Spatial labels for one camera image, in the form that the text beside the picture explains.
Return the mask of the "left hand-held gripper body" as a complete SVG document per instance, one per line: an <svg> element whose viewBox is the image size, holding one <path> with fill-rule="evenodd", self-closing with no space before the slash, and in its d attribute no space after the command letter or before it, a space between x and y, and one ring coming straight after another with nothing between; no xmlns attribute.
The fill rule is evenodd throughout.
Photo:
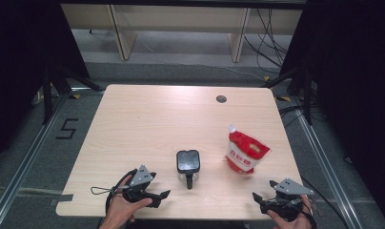
<svg viewBox="0 0 385 229"><path fill-rule="evenodd" d="M148 193L146 189L153 181L150 172L145 165L141 165L138 169L131 171L132 178L126 182L123 188L123 198L131 203L136 203L142 199L152 199L152 193ZM160 204L150 204L151 208L158 208Z"/></svg>

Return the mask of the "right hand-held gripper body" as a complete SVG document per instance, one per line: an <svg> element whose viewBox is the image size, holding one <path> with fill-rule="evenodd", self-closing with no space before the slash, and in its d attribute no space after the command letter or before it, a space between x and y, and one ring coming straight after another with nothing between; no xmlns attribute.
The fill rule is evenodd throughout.
<svg viewBox="0 0 385 229"><path fill-rule="evenodd" d="M314 191L307 188L290 178L285 178L273 188L275 197L264 199L259 204L262 214L266 214L269 210L276 212L279 216L287 221L293 221L303 208L301 195L313 195Z"/></svg>

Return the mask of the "glass jar with black lid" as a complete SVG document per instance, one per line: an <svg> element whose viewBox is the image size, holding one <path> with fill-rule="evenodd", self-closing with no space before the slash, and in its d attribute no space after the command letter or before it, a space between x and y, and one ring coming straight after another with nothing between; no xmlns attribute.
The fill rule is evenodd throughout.
<svg viewBox="0 0 385 229"><path fill-rule="evenodd" d="M176 154L179 175L185 178L189 190L193 187L193 176L200 171L200 155L196 150L179 151Z"/></svg>

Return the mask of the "red and white sugar bag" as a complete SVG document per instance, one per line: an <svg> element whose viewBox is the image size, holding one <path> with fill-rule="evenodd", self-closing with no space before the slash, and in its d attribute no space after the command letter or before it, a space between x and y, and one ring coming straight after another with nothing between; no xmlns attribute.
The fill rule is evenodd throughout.
<svg viewBox="0 0 385 229"><path fill-rule="evenodd" d="M233 171L243 175L252 174L254 167L269 151L270 148L257 139L239 132L233 125L229 127L225 158Z"/></svg>

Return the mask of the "person's right hand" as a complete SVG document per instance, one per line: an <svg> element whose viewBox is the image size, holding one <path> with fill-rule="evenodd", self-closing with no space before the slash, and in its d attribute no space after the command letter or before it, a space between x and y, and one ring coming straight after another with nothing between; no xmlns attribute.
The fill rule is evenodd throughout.
<svg viewBox="0 0 385 229"><path fill-rule="evenodd" d="M302 212L299 213L295 220L288 222L279 216L276 212L269 210L267 215L274 221L273 229L313 229L314 222L310 220L312 204L306 195L301 195L303 201Z"/></svg>

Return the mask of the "person's left hand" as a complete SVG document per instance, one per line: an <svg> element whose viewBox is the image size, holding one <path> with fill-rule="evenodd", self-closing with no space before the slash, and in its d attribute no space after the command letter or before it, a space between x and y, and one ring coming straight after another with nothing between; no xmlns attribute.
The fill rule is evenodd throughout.
<svg viewBox="0 0 385 229"><path fill-rule="evenodd" d="M122 193L115 194L103 223L98 229L121 229L128 221L134 222L134 213L152 203L151 198L137 202L126 201Z"/></svg>

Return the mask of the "grey tape strip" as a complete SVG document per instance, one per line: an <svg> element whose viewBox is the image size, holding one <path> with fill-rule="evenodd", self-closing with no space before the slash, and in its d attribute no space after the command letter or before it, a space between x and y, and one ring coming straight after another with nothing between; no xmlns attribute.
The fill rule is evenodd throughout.
<svg viewBox="0 0 385 229"><path fill-rule="evenodd" d="M56 206L59 202L66 202L66 201L72 201L73 194L68 195L60 195L57 198L53 198L50 202L50 206Z"/></svg>

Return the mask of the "black metal stand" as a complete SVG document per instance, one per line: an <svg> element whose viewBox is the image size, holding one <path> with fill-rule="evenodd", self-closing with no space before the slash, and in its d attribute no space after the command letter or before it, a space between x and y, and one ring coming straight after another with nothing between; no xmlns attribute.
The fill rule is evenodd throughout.
<svg viewBox="0 0 385 229"><path fill-rule="evenodd" d="M271 88L277 84L285 81L287 79L291 80L291 83L288 86L287 93L289 95L299 95L300 92L303 93L303 111L304 117L309 125L312 125L311 120L311 99L312 99L312 78L310 73L304 68L293 68L284 73L280 73L279 77L274 80L267 82L264 85L264 88Z"/></svg>
<svg viewBox="0 0 385 229"><path fill-rule="evenodd" d="M56 64L47 66L43 73L42 86L44 93L44 124L47 124L54 114L55 105L52 104L51 87L55 88L59 96L69 95L71 92L71 86L67 81L68 78L72 78L94 91L104 91L103 87L93 83L90 80L88 74L82 75Z"/></svg>

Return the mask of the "black curtain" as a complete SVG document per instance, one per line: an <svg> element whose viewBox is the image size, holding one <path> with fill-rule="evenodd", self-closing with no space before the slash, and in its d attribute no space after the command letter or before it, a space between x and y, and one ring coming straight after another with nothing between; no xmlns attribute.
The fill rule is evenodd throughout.
<svg viewBox="0 0 385 229"><path fill-rule="evenodd" d="M385 0L305 0L282 69L295 67L385 218Z"/></svg>
<svg viewBox="0 0 385 229"><path fill-rule="evenodd" d="M59 0L0 0L0 154L57 67L89 76Z"/></svg>

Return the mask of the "aluminium floor rail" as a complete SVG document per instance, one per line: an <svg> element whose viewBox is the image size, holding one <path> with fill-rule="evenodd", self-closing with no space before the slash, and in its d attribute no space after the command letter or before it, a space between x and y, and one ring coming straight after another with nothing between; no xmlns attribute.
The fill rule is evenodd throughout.
<svg viewBox="0 0 385 229"><path fill-rule="evenodd" d="M14 173L14 176L10 180L10 183L4 189L0 197L0 225L2 224L5 216L7 215L10 207L12 206L20 187L28 176L30 168L38 157L42 146L44 145L48 135L51 132L60 111L69 97L72 96L72 92L61 93L55 100L52 106L52 112L50 117L43 123L40 131L38 132L35 140L31 144L23 160Z"/></svg>
<svg viewBox="0 0 385 229"><path fill-rule="evenodd" d="M337 206L340 209L341 215L344 221L347 223L349 229L364 229L363 223L358 217L356 210L351 203L349 196L340 183L332 163L327 158L327 155L314 131L312 125L310 125L305 118L305 115L301 115L299 118L300 125L308 138L310 145L313 149L315 158L321 168L324 177L333 193Z"/></svg>

